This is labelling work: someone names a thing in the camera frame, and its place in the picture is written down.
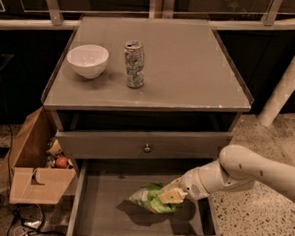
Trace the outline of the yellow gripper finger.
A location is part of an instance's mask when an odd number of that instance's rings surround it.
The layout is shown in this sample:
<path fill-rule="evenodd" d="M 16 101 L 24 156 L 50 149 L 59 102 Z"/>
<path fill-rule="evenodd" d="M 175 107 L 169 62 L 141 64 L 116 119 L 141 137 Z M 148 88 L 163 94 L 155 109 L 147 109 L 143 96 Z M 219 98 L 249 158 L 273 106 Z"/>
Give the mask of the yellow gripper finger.
<path fill-rule="evenodd" d="M 182 203 L 186 196 L 186 192 L 182 191 L 180 188 L 162 188 L 158 198 L 160 199 L 160 202 L 164 204 L 178 204 Z"/>
<path fill-rule="evenodd" d="M 170 182 L 169 184 L 164 185 L 161 188 L 161 192 L 164 193 L 164 192 L 168 192 L 168 191 L 171 191 L 171 190 L 174 190 L 174 189 L 178 188 L 179 185 L 180 185 L 180 181 L 181 181 L 181 178 L 177 178 L 174 181 Z"/>

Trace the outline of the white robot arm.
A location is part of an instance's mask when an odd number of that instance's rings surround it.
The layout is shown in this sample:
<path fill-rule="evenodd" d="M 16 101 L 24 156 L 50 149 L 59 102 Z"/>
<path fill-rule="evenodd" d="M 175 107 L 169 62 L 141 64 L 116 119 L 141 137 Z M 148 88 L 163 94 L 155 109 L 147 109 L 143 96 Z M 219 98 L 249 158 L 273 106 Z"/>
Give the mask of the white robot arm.
<path fill-rule="evenodd" d="M 218 158 L 193 168 L 161 189 L 161 203 L 194 201 L 214 192 L 250 189 L 255 181 L 295 202 L 295 167 L 269 160 L 236 144 L 222 148 Z"/>

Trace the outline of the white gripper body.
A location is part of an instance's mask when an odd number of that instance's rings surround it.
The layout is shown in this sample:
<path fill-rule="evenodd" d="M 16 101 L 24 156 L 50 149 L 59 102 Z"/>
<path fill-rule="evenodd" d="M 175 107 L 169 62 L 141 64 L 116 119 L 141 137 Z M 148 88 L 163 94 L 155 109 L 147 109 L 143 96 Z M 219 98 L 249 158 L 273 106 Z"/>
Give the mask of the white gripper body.
<path fill-rule="evenodd" d="M 203 186 L 198 167 L 191 169 L 182 175 L 179 187 L 194 201 L 209 196 L 209 193 Z"/>

